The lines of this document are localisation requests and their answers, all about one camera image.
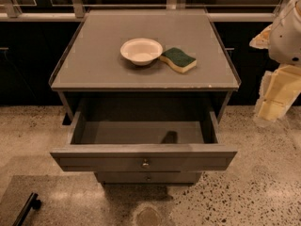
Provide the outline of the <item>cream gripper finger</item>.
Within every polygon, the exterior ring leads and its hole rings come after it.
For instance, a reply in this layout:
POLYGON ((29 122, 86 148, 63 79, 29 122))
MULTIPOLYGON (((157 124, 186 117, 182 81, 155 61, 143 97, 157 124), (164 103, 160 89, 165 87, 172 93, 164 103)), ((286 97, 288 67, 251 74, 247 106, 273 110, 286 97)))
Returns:
POLYGON ((283 118, 300 94, 300 66, 280 64, 275 71, 266 71, 254 109, 255 118, 271 122, 283 118))
POLYGON ((249 46, 256 49, 268 49, 271 28, 271 25, 265 27, 260 34, 258 34, 250 41, 249 46))

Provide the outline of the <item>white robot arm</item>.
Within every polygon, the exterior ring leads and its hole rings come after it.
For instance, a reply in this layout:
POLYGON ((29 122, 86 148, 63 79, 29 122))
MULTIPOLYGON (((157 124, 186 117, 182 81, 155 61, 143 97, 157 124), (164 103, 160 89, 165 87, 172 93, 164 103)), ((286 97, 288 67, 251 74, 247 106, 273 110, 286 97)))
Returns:
POLYGON ((249 46, 267 49, 269 57, 279 63, 274 72, 264 73, 254 110, 257 122, 275 122, 301 93, 301 0, 290 0, 249 46))

